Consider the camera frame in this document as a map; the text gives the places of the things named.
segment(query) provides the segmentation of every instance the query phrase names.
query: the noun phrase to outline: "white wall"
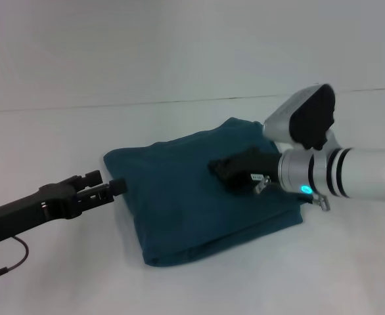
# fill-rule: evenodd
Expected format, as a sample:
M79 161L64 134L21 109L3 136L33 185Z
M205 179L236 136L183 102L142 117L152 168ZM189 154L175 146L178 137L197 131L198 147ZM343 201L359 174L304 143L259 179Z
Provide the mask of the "white wall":
M0 110L385 88L385 0L0 0Z

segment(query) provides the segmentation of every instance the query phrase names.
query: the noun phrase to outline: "teal cloth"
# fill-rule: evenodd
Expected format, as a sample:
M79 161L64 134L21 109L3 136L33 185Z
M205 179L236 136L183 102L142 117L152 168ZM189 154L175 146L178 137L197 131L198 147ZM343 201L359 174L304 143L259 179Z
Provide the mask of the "teal cloth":
M231 118L211 131L105 155L112 177L127 182L124 198L146 264L189 263L302 222L297 195L269 186L237 196L209 172L210 160L251 146L278 152L260 123Z

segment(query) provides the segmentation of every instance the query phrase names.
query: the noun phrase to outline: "metal clip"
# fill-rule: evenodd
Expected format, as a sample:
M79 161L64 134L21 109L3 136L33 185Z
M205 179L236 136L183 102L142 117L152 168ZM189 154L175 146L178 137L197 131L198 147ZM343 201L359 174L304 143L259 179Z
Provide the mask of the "metal clip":
M312 201L313 204L319 205L323 211L330 211L330 202L328 201L328 198L323 195L314 195L314 199Z
M271 184L270 176L251 174L251 178L253 180L255 180L256 178L260 179L260 177L262 178L261 181L254 188L254 191L257 195L259 195L264 190L265 187Z

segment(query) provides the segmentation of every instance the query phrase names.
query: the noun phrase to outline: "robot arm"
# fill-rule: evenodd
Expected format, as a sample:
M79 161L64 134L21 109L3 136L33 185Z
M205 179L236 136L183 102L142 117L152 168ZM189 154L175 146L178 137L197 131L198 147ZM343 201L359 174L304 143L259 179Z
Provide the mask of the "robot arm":
M0 242L51 220L76 218L86 210L113 202L114 196L125 192L123 178L103 184L99 171L45 185L28 197L0 207ZM16 239L28 251L27 245ZM0 276L9 270L0 269Z
M265 154L249 149L209 168L232 192L268 184L286 192L306 194L323 210L328 196L385 201L385 150L341 148L330 127L335 97L329 85L317 85L292 95L264 123L263 134L293 149Z

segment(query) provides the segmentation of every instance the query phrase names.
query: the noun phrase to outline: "white cylinder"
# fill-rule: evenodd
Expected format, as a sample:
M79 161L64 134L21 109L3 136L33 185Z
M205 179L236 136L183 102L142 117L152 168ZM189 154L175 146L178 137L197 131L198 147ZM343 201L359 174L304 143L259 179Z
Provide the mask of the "white cylinder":
M385 201L385 150L352 149L341 168L342 188L347 196Z

